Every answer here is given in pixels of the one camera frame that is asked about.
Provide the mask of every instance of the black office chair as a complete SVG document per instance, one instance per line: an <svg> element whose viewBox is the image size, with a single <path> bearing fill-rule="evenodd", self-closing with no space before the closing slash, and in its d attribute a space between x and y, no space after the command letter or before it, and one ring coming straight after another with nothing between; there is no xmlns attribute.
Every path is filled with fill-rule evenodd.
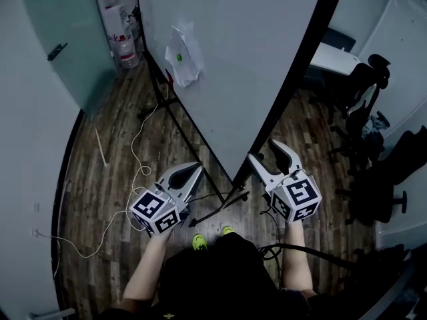
<svg viewBox="0 0 427 320"><path fill-rule="evenodd" d="M346 119L348 111L354 107L368 90L377 84L380 89L385 89L388 84L390 64L385 58L374 54L368 58L368 63L359 63L348 75L324 71L324 88L317 89L318 96L309 99L309 103L322 102L328 106L328 124L334 122L334 111L337 107L342 118Z"/></svg>
<svg viewBox="0 0 427 320"><path fill-rule="evenodd" d="M357 218L365 225L373 221L388 223L392 216L393 205L402 204L406 212L407 195L394 198L394 186L402 183L417 169L427 163L427 128L421 127L417 134L406 131L385 160L378 161L367 171L355 176L352 190L337 189L336 194L352 199L351 224Z"/></svg>
<svg viewBox="0 0 427 320"><path fill-rule="evenodd" d="M370 75L373 74L374 76L369 76L365 82L369 84L374 81L374 84L376 84L375 91L370 98L368 106L366 106L365 100L359 109L350 113L350 116L346 120L347 133L343 132L337 126L331 126L331 131L336 131L343 138L344 144L339 148L329 151L328 155L332 156L338 152L347 153L350 156L351 171L354 171L357 165L364 168L368 159L371 161L377 160L383 150L382 144L380 147L375 147L375 143L367 143L364 141L362 139L362 130L370 117L370 113L380 94L380 90L385 89L388 86L390 72L387 69L387 66L389 66L390 63L385 58L377 54L371 55L368 58L368 62L371 65L371 70L374 70L369 71ZM354 105L357 104L361 98L364 98L363 94L357 97ZM380 112L377 114L379 118L384 120L385 124L390 126L386 118Z"/></svg>
<svg viewBox="0 0 427 320"><path fill-rule="evenodd" d="M324 88L318 89L318 96L311 97L309 103L321 102L328 106L328 124L334 122L337 107L342 117L347 117L348 110L359 102L365 91L376 82L377 74L373 67L359 63L348 76L323 72Z"/></svg>

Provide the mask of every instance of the person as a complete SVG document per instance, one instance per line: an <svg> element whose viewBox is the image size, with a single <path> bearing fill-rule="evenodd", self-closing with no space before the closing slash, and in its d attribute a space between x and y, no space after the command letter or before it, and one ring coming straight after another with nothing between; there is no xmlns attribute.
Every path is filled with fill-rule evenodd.
<svg viewBox="0 0 427 320"><path fill-rule="evenodd" d="M284 289L279 290L255 245L231 227L224 227L211 247L202 235L195 235L193 249L169 258L162 270L170 235L171 230L151 237L123 301L99 320L306 319L321 308L302 251L283 250ZM286 225L284 243L305 245L301 221ZM152 307L158 285L159 303Z"/></svg>

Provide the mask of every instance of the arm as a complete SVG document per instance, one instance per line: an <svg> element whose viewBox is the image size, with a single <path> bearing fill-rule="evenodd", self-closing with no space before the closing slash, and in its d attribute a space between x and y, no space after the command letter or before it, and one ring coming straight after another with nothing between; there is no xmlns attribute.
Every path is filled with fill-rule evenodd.
<svg viewBox="0 0 427 320"><path fill-rule="evenodd" d="M306 246L301 221L286 225L284 243ZM282 282L285 288L301 291L307 298L316 295L313 291L312 274L306 253L291 249L283 250Z"/></svg>
<svg viewBox="0 0 427 320"><path fill-rule="evenodd" d="M123 301L118 308L138 313L141 306L151 305L170 235L171 231L166 231L160 236L153 235L149 240L147 249L126 286Z"/></svg>

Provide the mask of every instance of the shoe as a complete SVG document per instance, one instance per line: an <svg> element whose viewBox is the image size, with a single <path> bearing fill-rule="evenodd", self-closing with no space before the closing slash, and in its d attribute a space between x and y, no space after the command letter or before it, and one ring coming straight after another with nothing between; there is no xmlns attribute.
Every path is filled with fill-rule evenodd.
<svg viewBox="0 0 427 320"><path fill-rule="evenodd" d="M194 250L207 250L207 241L203 235L199 233L193 237L193 249Z"/></svg>
<svg viewBox="0 0 427 320"><path fill-rule="evenodd" d="M232 227L223 227L221 231L221 237L228 235L229 233L234 232Z"/></svg>

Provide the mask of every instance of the white desk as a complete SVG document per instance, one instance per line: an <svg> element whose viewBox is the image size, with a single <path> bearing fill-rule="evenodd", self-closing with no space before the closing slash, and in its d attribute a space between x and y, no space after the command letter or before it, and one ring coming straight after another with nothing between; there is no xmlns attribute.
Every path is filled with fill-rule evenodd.
<svg viewBox="0 0 427 320"><path fill-rule="evenodd" d="M349 75L359 63L359 58L351 53L320 43L310 65L322 70Z"/></svg>

